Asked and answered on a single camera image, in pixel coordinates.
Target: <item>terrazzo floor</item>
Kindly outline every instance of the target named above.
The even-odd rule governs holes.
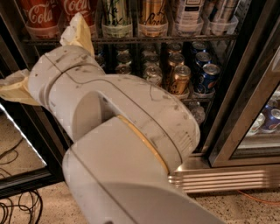
[[[20,138],[20,134],[14,128],[13,124],[7,120],[5,115],[0,115],[0,136],[0,153],[12,147]],[[17,161],[15,161],[14,164],[0,164],[0,168],[4,168],[14,175],[43,166],[42,162],[37,158],[36,154],[30,149],[30,146],[26,142],[22,142],[17,147],[17,151],[19,152]],[[6,162],[11,160],[13,155],[9,155],[9,157],[5,158]],[[39,224],[87,223],[65,183],[62,182],[40,188],[38,189],[38,193],[41,195],[44,205]],[[250,190],[246,191],[246,193],[261,200],[280,200],[279,188]],[[280,206],[256,202],[238,192],[194,193],[189,194],[189,196],[228,224],[280,223]],[[18,201],[18,198],[19,195],[10,197],[10,199],[15,202]],[[22,197],[21,204],[31,204],[28,195]],[[3,215],[4,212],[0,209],[0,221]],[[28,221],[28,214],[15,208],[10,223],[25,224],[29,223]]]

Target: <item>tan object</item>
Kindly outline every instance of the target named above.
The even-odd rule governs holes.
[[[25,69],[9,75],[4,80],[0,80],[0,97],[9,102],[39,106],[29,93],[28,76],[29,71]]]

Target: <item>beverage cooler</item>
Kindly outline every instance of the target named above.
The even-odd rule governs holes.
[[[276,187],[279,11],[278,0],[1,1],[0,71],[5,77],[31,70],[60,45],[61,33],[80,12],[106,74],[153,82],[196,118],[199,145],[166,177],[170,183],[186,193]],[[56,119],[41,107],[1,105],[46,163],[2,179],[1,197],[62,181],[61,161],[71,141]]]

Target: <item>blue can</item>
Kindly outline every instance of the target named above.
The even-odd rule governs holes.
[[[193,41],[191,45],[191,53],[196,54],[207,51],[207,43],[204,41]]]
[[[208,52],[198,52],[195,54],[195,63],[199,67],[203,67],[205,64],[211,63],[212,56]]]
[[[205,64],[199,72],[199,77],[195,81],[194,91],[199,94],[209,94],[216,85],[220,68],[215,64]]]
[[[263,133],[272,133],[280,124],[280,109],[273,108],[266,114],[266,119],[261,127]]]

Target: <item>soda can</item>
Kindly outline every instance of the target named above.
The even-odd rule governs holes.
[[[126,44],[117,44],[115,45],[116,54],[120,53],[129,53],[130,52],[130,46]]]
[[[260,127],[263,125],[265,121],[265,116],[263,113],[261,113],[255,120],[255,122],[250,127],[249,131],[247,132],[246,136],[253,136],[257,133],[257,131],[260,129]]]
[[[130,6],[127,0],[102,0],[105,25],[130,25]]]
[[[212,56],[208,52],[198,52],[195,54],[195,63],[199,67],[203,67],[205,64],[211,63]]]
[[[65,12],[69,23],[76,13],[80,13],[88,26],[95,24],[97,0],[60,0],[61,8]]]
[[[143,78],[149,83],[160,87],[162,84],[163,74],[159,66],[148,66],[143,72]]]
[[[207,51],[207,43],[204,41],[193,41],[191,45],[191,53],[197,54],[199,52]]]
[[[167,52],[172,53],[182,53],[183,46],[180,43],[170,43],[167,45]]]
[[[98,65],[104,70],[105,69],[105,59],[101,55],[94,56]]]
[[[147,55],[143,58],[143,70],[148,66],[157,66],[159,67],[159,56],[156,54]]]
[[[191,79],[191,69],[188,66],[176,66],[171,76],[168,92],[173,95],[182,95]]]
[[[215,64],[205,64],[200,70],[198,80],[195,84],[194,91],[199,94],[211,93],[216,85],[220,74],[220,68]]]
[[[115,73],[116,74],[131,74],[131,66],[127,65],[119,65],[115,68]]]
[[[117,65],[130,66],[132,63],[132,57],[130,53],[121,53],[116,55]]]
[[[277,129],[277,126],[280,124],[280,110],[272,109],[266,115],[265,122],[261,127],[263,133],[272,133]]]
[[[60,19],[60,7],[56,0],[19,0],[19,4],[27,19],[26,26],[37,29],[52,28]],[[59,30],[48,29],[47,35],[36,36],[39,39],[51,39],[58,35]]]

